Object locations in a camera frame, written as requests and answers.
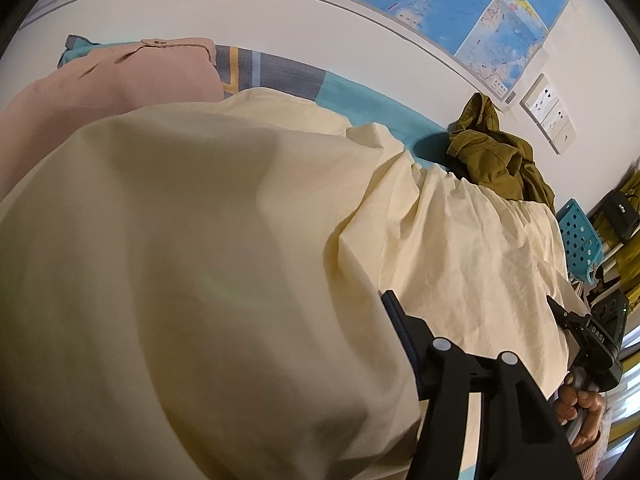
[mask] hand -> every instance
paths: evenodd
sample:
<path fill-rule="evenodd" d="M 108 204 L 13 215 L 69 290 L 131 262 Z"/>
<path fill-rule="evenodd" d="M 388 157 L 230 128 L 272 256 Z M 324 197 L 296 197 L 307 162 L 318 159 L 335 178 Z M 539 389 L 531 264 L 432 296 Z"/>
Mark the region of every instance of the hand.
<path fill-rule="evenodd" d="M 578 454 L 591 447 L 598 439 L 600 423 L 605 412 L 605 400 L 598 392 L 578 392 L 571 384 L 574 375 L 568 374 L 564 378 L 564 385 L 558 390 L 558 400 L 554 402 L 554 411 L 558 422 L 564 426 L 567 421 L 574 420 L 578 416 L 576 404 L 588 410 L 580 433 L 571 444 L 574 453 Z"/>

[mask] pink fabric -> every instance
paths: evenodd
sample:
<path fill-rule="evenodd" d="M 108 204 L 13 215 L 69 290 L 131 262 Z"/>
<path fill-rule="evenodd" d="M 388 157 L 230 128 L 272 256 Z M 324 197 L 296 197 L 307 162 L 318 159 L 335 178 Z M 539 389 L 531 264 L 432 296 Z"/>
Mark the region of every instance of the pink fabric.
<path fill-rule="evenodd" d="M 0 113 L 0 200 L 78 128 L 148 105 L 218 102 L 211 40 L 98 48 L 22 90 Z"/>

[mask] white wall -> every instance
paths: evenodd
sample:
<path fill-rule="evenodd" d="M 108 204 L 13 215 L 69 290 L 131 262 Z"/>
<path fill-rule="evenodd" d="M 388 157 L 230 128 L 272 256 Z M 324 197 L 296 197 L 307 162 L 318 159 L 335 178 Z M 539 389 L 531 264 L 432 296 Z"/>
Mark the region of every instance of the white wall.
<path fill-rule="evenodd" d="M 458 117 L 474 88 L 441 54 L 373 10 L 328 1 L 364 17 L 320 0 L 70 2 L 18 32 L 0 60 L 0 106 L 55 69 L 68 34 L 105 43 L 206 36 L 331 70 L 444 126 Z M 573 196 L 589 210 L 640 156 L 640 56 L 602 0 L 571 0 L 545 52 L 516 91 L 523 95 L 545 72 L 569 110 L 577 141 L 557 156 L 519 105 L 502 118 L 502 129 L 533 145 L 557 206 Z"/>

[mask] electrical outlet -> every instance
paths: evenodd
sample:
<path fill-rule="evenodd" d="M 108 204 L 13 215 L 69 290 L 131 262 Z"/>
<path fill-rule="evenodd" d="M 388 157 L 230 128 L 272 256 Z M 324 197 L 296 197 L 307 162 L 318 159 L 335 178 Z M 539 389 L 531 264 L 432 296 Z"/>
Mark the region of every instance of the electrical outlet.
<path fill-rule="evenodd" d="M 556 150 L 558 155 L 562 155 L 569 145 L 574 142 L 576 137 L 574 126 L 567 121 L 564 126 L 560 128 L 556 138 L 551 141 L 551 145 L 554 147 L 554 150 Z"/>
<path fill-rule="evenodd" d="M 558 94 L 544 74 L 540 74 L 534 85 L 522 100 L 522 106 L 538 122 L 550 114 L 558 103 Z"/>
<path fill-rule="evenodd" d="M 561 101 L 557 101 L 556 105 L 551 108 L 549 115 L 546 116 L 540 126 L 546 133 L 547 138 L 555 139 L 558 136 L 558 132 L 564 128 L 564 125 L 569 122 L 569 114 L 564 110 L 564 105 Z"/>

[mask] teal plastic basket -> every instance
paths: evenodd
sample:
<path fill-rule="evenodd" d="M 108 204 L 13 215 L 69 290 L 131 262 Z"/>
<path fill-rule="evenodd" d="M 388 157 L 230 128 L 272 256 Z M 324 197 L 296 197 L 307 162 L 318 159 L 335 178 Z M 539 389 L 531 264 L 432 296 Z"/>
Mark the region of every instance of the teal plastic basket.
<path fill-rule="evenodd" d="M 604 257 L 600 237 L 573 198 L 564 204 L 556 218 L 567 269 L 574 278 L 595 285 L 596 269 Z"/>

